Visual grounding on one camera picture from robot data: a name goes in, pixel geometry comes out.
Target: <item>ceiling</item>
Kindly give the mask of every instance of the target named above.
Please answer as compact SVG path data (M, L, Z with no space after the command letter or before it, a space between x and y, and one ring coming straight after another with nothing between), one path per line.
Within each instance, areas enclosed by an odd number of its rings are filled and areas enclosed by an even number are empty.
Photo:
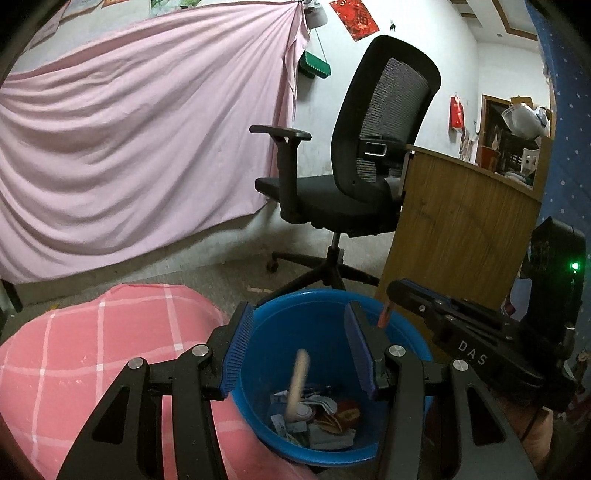
M480 42L538 51L525 0L449 0Z

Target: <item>screw head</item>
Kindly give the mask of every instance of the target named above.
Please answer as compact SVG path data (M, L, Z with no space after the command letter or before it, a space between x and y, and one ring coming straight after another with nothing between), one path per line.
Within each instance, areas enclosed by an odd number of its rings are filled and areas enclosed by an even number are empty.
M460 372L465 372L466 370L468 370L468 364L466 361L462 360L461 358L458 358L453 361L453 368L459 370Z
M144 359L140 357L132 358L129 362L127 362L127 366L132 370L137 370L144 364Z
M393 356L404 356L406 349L402 345L392 345L388 349L388 352L390 352L390 355Z
M206 356L209 353L209 347L207 345L195 345L191 350L191 353L195 356Z

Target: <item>mesh chair backrest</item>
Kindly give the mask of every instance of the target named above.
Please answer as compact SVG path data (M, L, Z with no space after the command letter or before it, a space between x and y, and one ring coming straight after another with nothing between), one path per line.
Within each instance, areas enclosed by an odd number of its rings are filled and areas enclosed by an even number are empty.
M379 157L358 155L359 140L412 144L440 84L437 67L420 50L388 35L373 40L333 133L333 174L342 192L365 203L381 203L389 195L384 177L400 176L404 152L388 154L386 165Z

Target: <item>chair caster wheel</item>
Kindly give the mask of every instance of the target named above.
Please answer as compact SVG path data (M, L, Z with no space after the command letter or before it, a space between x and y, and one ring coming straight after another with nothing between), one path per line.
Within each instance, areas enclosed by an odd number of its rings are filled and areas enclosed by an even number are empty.
M279 268L279 263L277 260L271 259L267 262L266 268L269 273L275 273L277 272L277 268Z

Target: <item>pink checkered fabric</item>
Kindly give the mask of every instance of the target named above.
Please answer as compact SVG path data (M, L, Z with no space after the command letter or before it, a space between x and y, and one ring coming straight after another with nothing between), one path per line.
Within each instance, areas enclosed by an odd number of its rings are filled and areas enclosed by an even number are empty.
M0 412L47 480L54 480L74 439L128 359L177 358L226 321L193 290L119 285L94 301L49 311L0 347ZM229 480L312 480L309 469L271 453L231 397L213 402ZM171 399L163 404L164 470L176 479Z

